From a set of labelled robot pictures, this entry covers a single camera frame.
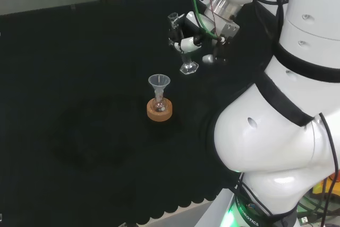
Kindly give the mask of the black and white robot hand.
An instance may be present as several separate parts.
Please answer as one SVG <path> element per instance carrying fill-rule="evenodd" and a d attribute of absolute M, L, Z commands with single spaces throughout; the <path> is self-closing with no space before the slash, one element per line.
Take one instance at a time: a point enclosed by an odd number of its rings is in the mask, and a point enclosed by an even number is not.
<path fill-rule="evenodd" d="M 199 64 L 192 60 L 192 55 L 206 42 L 213 46 L 212 53 L 202 57 L 205 63 L 217 62 L 223 56 L 224 46 L 228 45 L 239 30 L 233 19 L 222 17 L 216 7 L 222 3 L 222 11 L 228 6 L 227 0 L 191 0 L 193 10 L 179 15 L 168 15 L 168 44 L 182 58 L 181 72 L 193 73 Z"/>

